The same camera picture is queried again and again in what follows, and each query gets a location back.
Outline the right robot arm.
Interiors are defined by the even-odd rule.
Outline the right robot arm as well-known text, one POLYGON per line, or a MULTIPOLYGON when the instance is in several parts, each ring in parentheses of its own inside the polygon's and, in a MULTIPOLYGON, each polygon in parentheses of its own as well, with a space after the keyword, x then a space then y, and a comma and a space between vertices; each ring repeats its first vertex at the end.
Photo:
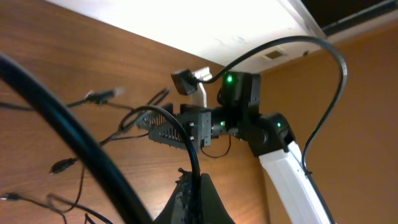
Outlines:
POLYGON ((304 169, 300 148, 286 118, 259 113, 258 74, 227 72, 218 93, 219 107, 181 105, 175 115, 196 151, 222 135, 246 141, 268 173, 293 223, 331 223, 326 205, 304 169))

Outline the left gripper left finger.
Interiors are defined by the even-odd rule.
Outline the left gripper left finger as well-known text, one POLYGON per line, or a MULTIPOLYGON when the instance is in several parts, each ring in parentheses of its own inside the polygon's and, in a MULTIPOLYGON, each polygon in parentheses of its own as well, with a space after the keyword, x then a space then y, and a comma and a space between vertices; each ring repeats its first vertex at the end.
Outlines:
POLYGON ((156 224, 187 224, 190 221, 190 198, 192 188, 192 173, 178 169, 181 176, 167 201, 164 209, 154 220, 156 224))

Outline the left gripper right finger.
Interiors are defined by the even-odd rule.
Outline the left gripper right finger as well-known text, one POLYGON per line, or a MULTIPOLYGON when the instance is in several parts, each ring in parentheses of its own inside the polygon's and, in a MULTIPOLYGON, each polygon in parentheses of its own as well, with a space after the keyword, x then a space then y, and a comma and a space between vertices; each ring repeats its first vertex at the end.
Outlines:
POLYGON ((201 222, 204 224, 235 224, 226 211, 209 174, 201 175, 201 222))

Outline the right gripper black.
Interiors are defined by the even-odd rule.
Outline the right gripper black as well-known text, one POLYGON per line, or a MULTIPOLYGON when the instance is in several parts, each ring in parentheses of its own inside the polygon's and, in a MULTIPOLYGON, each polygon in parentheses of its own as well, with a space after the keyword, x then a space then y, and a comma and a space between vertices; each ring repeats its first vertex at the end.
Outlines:
MULTIPOLYGON (((136 126, 139 129, 149 129, 149 139, 158 143, 186 150, 185 143, 177 129, 163 115, 146 111, 136 126)), ((196 105, 180 105, 180 114, 175 115, 190 137, 195 152, 199 147, 211 146, 211 110, 196 105)))

